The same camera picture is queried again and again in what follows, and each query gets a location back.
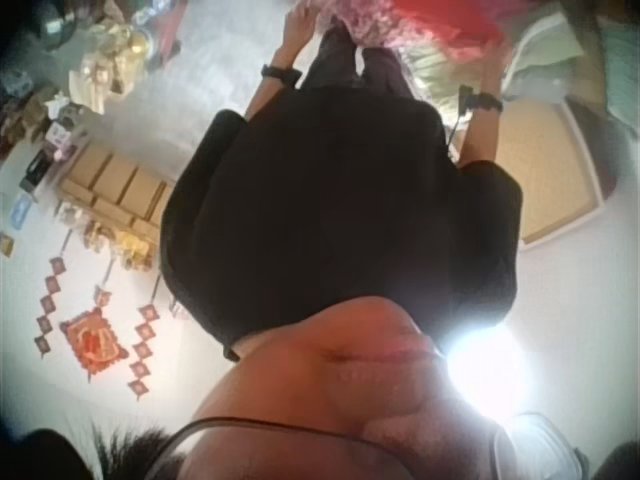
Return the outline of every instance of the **black cord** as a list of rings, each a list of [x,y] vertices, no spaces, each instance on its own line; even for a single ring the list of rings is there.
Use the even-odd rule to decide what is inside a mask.
[[[458,114],[458,119],[456,120],[455,125],[453,126],[453,130],[451,130],[451,134],[449,135],[449,141],[447,142],[447,151],[451,147],[451,141],[453,140],[453,136],[456,134],[456,130],[458,129],[458,124],[460,123],[461,115]]]

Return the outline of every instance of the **bracelet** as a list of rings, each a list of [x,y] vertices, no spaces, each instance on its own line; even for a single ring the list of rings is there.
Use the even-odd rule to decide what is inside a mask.
[[[480,92],[479,94],[474,94],[473,89],[466,85],[460,86],[458,101],[458,113],[460,116],[464,116],[469,110],[476,110],[477,108],[497,110],[499,113],[504,110],[502,102],[490,93]]]
[[[285,70],[283,68],[265,65],[264,67],[262,67],[262,76],[276,78],[280,80],[286,87],[295,88],[296,84],[300,80],[300,77],[302,77],[302,72],[294,68]]]

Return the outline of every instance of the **black shirt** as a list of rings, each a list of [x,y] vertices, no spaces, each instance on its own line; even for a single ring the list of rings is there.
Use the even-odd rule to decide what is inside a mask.
[[[521,206],[500,167],[452,164],[426,103],[285,90],[248,123],[216,116],[165,211],[162,268],[225,347],[368,295],[443,342],[511,307]]]

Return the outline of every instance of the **pink floral fabric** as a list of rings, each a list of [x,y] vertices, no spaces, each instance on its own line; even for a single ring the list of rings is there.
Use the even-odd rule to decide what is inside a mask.
[[[323,8],[322,27],[328,28],[331,17],[336,15],[363,47],[398,47],[433,40],[431,32],[397,10],[394,0],[314,1]]]
[[[345,22],[363,47],[400,47],[436,43],[456,62],[481,57],[490,41],[501,41],[493,24],[499,16],[521,10],[528,0],[312,0],[323,8],[321,25],[330,18]]]

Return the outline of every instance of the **wooden cabinet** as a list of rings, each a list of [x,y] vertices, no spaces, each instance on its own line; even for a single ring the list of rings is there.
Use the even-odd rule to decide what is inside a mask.
[[[101,223],[155,245],[173,185],[109,149],[90,143],[58,186],[58,195]]]

